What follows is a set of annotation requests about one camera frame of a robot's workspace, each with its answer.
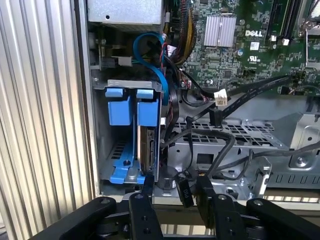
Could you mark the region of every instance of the blue plastic tab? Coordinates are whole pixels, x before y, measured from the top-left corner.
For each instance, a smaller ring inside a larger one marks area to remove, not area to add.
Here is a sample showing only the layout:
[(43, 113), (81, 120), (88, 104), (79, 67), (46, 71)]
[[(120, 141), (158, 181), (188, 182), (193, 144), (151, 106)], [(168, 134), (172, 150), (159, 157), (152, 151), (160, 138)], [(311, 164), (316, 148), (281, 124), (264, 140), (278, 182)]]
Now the blue plastic tab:
[(139, 174), (139, 176), (136, 178), (136, 183), (137, 184), (144, 184), (145, 183), (145, 179), (146, 179), (145, 176), (142, 176), (142, 175)]
[(132, 122), (132, 98), (124, 101), (109, 101), (109, 124), (111, 126), (129, 126)]
[(132, 142), (124, 146), (120, 159), (115, 160), (113, 166), (115, 167), (110, 182), (113, 184), (124, 184), (129, 168), (133, 166), (133, 145)]
[(109, 87), (105, 91), (105, 96), (107, 98), (122, 98), (124, 96), (124, 89)]
[(137, 99), (153, 99), (154, 98), (154, 90), (153, 89), (138, 89), (136, 91)]
[(159, 100), (154, 102), (140, 101), (137, 104), (137, 124), (145, 127), (158, 126)]

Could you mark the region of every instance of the chip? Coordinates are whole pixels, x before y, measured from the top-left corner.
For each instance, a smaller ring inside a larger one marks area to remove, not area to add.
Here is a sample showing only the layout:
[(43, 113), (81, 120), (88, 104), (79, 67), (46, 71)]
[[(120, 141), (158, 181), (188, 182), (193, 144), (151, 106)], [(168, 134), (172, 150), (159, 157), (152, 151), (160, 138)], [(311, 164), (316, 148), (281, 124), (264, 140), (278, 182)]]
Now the chip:
[(223, 76), (223, 78), (224, 79), (229, 79), (229, 78), (231, 78), (231, 71), (230, 70), (225, 70), (224, 71), (224, 76)]

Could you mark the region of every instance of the dell logo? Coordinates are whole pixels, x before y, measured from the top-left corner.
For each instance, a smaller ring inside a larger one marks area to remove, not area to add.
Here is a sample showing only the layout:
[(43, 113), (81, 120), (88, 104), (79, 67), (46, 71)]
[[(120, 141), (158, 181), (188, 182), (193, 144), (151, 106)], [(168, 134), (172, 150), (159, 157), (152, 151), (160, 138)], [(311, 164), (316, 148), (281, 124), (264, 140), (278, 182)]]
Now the dell logo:
[(246, 30), (245, 31), (245, 36), (247, 37), (263, 37), (262, 36), (262, 31), (250, 31), (250, 30)]

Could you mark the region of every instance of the heatsink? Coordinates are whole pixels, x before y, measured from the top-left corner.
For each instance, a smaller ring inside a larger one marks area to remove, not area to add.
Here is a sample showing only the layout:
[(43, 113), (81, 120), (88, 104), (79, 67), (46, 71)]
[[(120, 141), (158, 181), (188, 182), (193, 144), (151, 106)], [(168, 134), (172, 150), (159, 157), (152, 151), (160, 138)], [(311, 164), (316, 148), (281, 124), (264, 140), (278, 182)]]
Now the heatsink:
[(235, 16), (208, 16), (205, 26), (204, 46), (232, 47), (236, 21)]

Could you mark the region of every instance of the silver ribbed surface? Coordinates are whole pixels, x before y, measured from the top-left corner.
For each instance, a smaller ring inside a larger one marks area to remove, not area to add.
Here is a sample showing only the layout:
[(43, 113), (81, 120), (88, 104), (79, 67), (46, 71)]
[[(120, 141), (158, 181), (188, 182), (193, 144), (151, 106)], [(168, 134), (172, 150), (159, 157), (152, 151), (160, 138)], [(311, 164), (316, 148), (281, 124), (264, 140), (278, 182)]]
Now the silver ribbed surface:
[(0, 1), (0, 212), (10, 239), (93, 197), (73, 9)]
[(88, 20), (126, 32), (162, 30), (164, 0), (88, 0)]
[(234, 42), (236, 17), (208, 16), (206, 19), (204, 46), (232, 47)]

